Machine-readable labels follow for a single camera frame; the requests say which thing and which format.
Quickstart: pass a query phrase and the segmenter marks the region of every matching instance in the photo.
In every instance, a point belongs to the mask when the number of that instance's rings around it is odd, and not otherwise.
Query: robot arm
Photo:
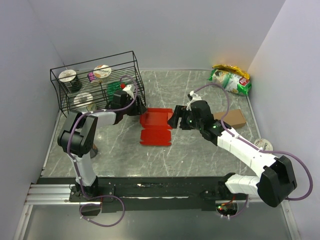
[[[134,91],[135,86],[132,84],[127,85],[122,90],[117,90],[113,94],[112,101],[105,108],[107,109],[110,107],[112,110],[115,110],[127,106],[134,98]],[[74,132],[70,146],[70,153],[74,159],[68,155],[76,173],[75,186],[77,192],[81,191],[81,178],[86,194],[90,197],[98,195],[98,177],[93,170],[90,158],[90,150],[93,146],[96,128],[115,125],[123,119],[124,115],[140,115],[146,110],[146,107],[141,104],[140,98],[137,97],[135,104],[124,111],[117,113],[113,111],[100,111],[87,115],[81,119],[79,124],[76,126],[78,131]],[[71,136],[72,129],[81,115],[82,113],[79,111],[70,111],[58,136],[57,143],[62,147],[65,153],[67,153],[68,141]]]
[[[188,95],[190,102],[187,106],[177,105],[174,114],[168,120],[172,128],[183,130],[197,129],[204,139],[235,155],[256,176],[241,176],[233,174],[225,182],[225,186],[233,194],[243,193],[259,196],[271,207],[278,206],[294,189],[297,182],[291,161],[272,154],[262,153],[245,143],[235,129],[224,123],[227,132],[220,120],[214,119],[208,103],[193,91]]]

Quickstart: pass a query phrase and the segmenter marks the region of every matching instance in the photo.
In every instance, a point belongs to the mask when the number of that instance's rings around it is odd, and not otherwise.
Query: cable tie
[[[239,133],[234,133],[234,135],[233,135],[233,137],[234,137],[235,139],[238,139],[239,136],[240,136]]]

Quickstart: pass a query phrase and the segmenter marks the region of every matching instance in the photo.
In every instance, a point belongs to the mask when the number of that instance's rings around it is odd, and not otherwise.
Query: brown box
[[[213,114],[214,119],[221,120],[225,111],[217,112]],[[229,124],[234,129],[243,127],[246,124],[246,119],[240,109],[229,110],[228,115],[225,116],[224,122]]]

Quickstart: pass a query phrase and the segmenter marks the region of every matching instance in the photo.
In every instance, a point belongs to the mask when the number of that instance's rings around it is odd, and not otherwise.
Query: green snack bag
[[[120,81],[111,82],[106,85],[106,93],[109,96],[110,101],[114,99],[115,91],[121,89],[120,85],[121,85]]]
[[[221,86],[228,92],[239,95],[248,95],[251,88],[251,82],[248,79],[217,68],[212,70],[211,76],[208,80],[221,84]]]

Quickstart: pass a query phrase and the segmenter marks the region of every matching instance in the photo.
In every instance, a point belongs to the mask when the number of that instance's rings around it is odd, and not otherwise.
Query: yellow packaging
[[[237,74],[241,77],[244,77],[245,79],[250,79],[249,73],[246,71],[243,71],[240,69],[238,66],[233,66],[233,65],[227,65],[227,64],[216,64],[212,66],[213,69],[219,69],[219,70],[225,70],[227,72]]]

